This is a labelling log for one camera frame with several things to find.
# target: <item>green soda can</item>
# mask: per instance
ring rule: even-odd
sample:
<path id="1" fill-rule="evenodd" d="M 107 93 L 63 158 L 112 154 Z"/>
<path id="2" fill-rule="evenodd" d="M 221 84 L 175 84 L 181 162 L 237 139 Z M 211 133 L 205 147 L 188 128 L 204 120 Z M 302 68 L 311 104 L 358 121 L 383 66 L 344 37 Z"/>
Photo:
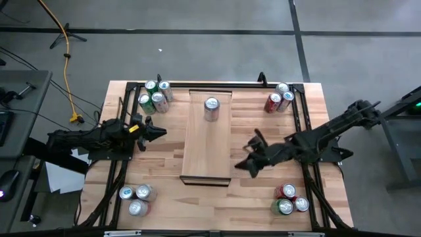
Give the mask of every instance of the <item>green soda can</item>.
<path id="1" fill-rule="evenodd" d="M 159 92 L 158 84 L 153 80 L 147 81 L 145 83 L 145 88 L 150 96 L 152 96 L 155 92 Z"/>
<path id="2" fill-rule="evenodd" d="M 147 115 L 152 115 L 156 111 L 155 106 L 153 106 L 151 97 L 147 94 L 141 94 L 139 96 L 139 104 Z"/>
<path id="3" fill-rule="evenodd" d="M 272 202 L 270 210 L 275 215 L 289 215 L 294 210 L 294 206 L 288 199 L 277 199 Z"/>

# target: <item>wooden board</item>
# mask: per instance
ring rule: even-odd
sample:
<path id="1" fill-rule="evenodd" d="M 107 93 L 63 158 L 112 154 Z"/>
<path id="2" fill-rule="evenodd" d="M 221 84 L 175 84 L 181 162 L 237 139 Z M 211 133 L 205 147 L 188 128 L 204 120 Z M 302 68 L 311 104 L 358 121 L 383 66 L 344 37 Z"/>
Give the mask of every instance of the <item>wooden board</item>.
<path id="1" fill-rule="evenodd" d="M 230 183 L 231 96 L 228 93 L 190 91 L 189 115 L 182 175 L 184 184 L 220 185 Z M 217 121 L 206 121 L 204 102 L 219 100 Z"/>
<path id="2" fill-rule="evenodd" d="M 118 98 L 124 96 L 125 87 L 125 81 L 110 82 L 101 120 L 115 118 Z M 263 105 L 273 90 L 230 90 L 233 91 L 230 186 L 185 186 L 179 179 L 184 156 L 189 93 L 188 89 L 174 89 L 175 101 L 170 104 L 169 112 L 152 116 L 154 125 L 166 128 L 168 134 L 147 144 L 148 150 L 144 153 L 136 148 L 126 175 L 126 184 L 133 187 L 145 182 L 152 184 L 158 190 L 158 198 L 149 216 L 145 218 L 130 216 L 129 202 L 123 201 L 118 221 L 120 229 L 310 230 L 308 213 L 273 216 L 269 211 L 273 189 L 277 185 L 291 182 L 296 185 L 299 195 L 305 195 L 299 164 L 289 161 L 267 167 L 254 179 L 250 178 L 247 171 L 234 168 L 238 161 L 246 157 L 242 146 L 254 136 L 254 128 L 259 128 L 270 144 L 295 132 L 291 107 L 282 114 L 268 114 L 263 111 Z M 329 119 L 322 86 L 316 83 L 305 84 L 305 91 L 311 124 L 316 128 Z M 299 106 L 301 121 L 304 121 L 301 111 Z M 88 172 L 82 192 L 80 222 L 87 218 L 103 197 L 109 167 L 109 161 L 99 161 Z M 320 172 L 326 199 L 337 214 L 352 226 L 341 172 L 329 163 L 321 163 Z M 114 198 L 110 203 L 107 222 L 111 219 L 113 207 Z M 317 201 L 315 209 L 318 222 L 322 224 Z"/>

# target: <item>computer mouse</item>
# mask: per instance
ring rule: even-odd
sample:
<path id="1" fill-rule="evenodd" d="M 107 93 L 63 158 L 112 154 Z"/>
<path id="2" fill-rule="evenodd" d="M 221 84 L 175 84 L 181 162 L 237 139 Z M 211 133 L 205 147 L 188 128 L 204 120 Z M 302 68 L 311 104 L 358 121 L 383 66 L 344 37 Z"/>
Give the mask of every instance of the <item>computer mouse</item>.
<path id="1" fill-rule="evenodd" d="M 19 171 L 9 170 L 0 177 L 0 201 L 8 201 L 13 198 L 19 174 Z"/>

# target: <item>white paper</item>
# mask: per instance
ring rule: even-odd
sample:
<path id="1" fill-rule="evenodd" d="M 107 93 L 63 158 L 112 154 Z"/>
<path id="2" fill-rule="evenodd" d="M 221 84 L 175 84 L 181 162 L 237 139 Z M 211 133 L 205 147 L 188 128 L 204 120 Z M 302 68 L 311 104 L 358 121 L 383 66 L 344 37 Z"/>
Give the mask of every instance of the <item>white paper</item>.
<path id="1" fill-rule="evenodd" d="M 72 155 L 79 160 L 89 163 L 87 159 L 88 154 L 79 155 L 78 150 L 73 149 Z M 84 187 L 85 175 L 61 168 L 51 163 L 46 163 L 46 166 L 51 192 L 60 190 L 60 194 L 65 194 L 67 192 L 81 190 Z"/>

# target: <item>gray desk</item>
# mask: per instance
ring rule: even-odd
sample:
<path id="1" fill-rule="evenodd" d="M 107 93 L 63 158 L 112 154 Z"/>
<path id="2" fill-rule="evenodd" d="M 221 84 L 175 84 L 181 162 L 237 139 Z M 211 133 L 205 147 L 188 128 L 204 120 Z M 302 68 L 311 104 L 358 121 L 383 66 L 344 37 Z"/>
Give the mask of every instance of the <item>gray desk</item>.
<path id="1" fill-rule="evenodd" d="M 0 70 L 0 86 L 7 91 L 20 92 L 25 88 L 26 82 L 37 86 L 37 89 L 27 93 L 23 100 L 11 101 L 9 105 L 12 109 L 25 109 L 38 113 L 50 79 L 51 73 L 48 71 Z M 14 197 L 8 202 L 0 203 L 0 233 L 10 230 L 35 161 L 34 157 L 22 156 L 22 150 L 34 126 L 36 115 L 22 111 L 13 112 L 15 116 L 12 126 L 5 144 L 0 147 L 0 175 L 13 169 L 17 162 L 15 169 L 20 171 L 20 177 Z"/>

